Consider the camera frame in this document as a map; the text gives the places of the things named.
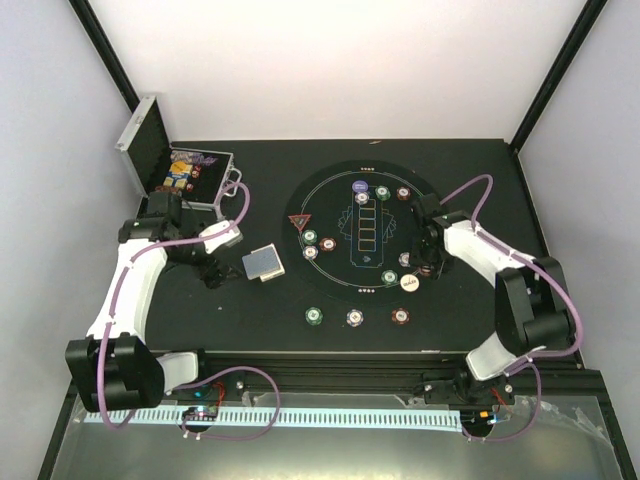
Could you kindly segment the white dealer button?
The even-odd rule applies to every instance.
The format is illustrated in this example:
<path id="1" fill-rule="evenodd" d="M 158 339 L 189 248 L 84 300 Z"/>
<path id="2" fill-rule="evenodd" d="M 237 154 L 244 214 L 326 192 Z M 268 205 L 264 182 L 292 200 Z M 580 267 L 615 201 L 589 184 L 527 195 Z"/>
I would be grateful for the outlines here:
<path id="1" fill-rule="evenodd" d="M 420 280 L 414 274 L 405 274 L 400 278 L 399 285 L 403 291 L 413 293 L 419 289 Z"/>

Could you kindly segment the brown poker chip stack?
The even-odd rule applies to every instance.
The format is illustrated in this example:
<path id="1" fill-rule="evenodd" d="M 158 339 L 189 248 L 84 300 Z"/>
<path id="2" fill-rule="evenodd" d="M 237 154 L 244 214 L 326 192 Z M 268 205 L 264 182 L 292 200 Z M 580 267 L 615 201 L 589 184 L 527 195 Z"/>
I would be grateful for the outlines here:
<path id="1" fill-rule="evenodd" d="M 397 308 L 392 311 L 391 319 L 394 324 L 406 325 L 410 321 L 410 313 L 404 308 Z"/>

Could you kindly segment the purple small blind button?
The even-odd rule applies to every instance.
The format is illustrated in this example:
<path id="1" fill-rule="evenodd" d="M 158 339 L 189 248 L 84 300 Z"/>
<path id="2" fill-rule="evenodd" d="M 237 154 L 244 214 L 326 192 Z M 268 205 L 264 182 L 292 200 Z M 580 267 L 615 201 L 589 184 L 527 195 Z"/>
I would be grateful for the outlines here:
<path id="1" fill-rule="evenodd" d="M 356 180 L 352 184 L 352 190 L 354 193 L 364 193 L 369 191 L 369 185 L 366 181 Z"/>

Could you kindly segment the red triangular all-in button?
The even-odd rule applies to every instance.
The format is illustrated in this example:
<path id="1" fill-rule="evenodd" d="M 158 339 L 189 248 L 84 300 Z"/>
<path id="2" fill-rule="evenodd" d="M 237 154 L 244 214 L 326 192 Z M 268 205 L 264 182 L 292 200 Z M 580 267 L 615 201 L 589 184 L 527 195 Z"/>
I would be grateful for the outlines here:
<path id="1" fill-rule="evenodd" d="M 308 213 L 299 213 L 288 216 L 290 223 L 296 228 L 299 234 L 302 234 L 305 231 L 311 218 L 312 215 Z"/>

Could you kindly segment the blue white poker chip stack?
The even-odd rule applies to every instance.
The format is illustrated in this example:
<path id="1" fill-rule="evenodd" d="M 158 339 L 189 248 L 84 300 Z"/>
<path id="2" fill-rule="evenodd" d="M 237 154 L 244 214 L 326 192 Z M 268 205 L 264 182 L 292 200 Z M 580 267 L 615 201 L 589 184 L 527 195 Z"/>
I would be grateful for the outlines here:
<path id="1" fill-rule="evenodd" d="M 358 327 L 364 321 L 364 315 L 360 310 L 352 309 L 346 315 L 346 323 L 351 327 Z"/>

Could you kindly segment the green poker chip stack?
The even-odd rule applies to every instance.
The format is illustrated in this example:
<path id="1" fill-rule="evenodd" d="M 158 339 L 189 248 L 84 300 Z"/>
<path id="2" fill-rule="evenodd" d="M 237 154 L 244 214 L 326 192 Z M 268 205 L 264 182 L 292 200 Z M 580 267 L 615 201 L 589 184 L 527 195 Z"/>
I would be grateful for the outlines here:
<path id="1" fill-rule="evenodd" d="M 323 321 L 323 312 L 318 307 L 310 307 L 305 311 L 305 320 L 311 326 L 318 326 Z"/>

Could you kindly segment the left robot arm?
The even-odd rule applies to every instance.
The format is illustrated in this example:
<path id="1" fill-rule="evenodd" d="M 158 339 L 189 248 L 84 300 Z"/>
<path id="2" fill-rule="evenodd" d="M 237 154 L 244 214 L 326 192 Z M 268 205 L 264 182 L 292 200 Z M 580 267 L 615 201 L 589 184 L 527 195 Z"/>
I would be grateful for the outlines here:
<path id="1" fill-rule="evenodd" d="M 193 399 L 214 388 L 213 372 L 199 365 L 194 351 L 155 356 L 145 340 L 146 322 L 157 282 L 168 263 L 189 265 L 214 288 L 227 270 L 214 253 L 237 244 L 242 234 L 238 215 L 218 219 L 197 235 L 181 233 L 183 200 L 172 192 L 155 192 L 145 209 L 124 222 L 118 232 L 117 263 L 105 301 L 86 336 L 68 343 L 65 361 L 87 411 L 158 406 L 181 387 Z"/>

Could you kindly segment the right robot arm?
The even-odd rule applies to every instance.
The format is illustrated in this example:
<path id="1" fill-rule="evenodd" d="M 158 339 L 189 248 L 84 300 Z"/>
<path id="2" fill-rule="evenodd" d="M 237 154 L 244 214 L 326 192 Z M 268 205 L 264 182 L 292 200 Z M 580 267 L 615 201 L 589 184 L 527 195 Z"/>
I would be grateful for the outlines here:
<path id="1" fill-rule="evenodd" d="M 537 356 L 563 357 L 578 350 L 582 322 L 557 260 L 513 249 L 466 212 L 447 212 L 435 194 L 415 198 L 411 210 L 419 232 L 409 255 L 412 267 L 438 279 L 460 260 L 494 290 L 493 333 L 444 382 L 462 402 L 479 402 L 500 379 Z"/>

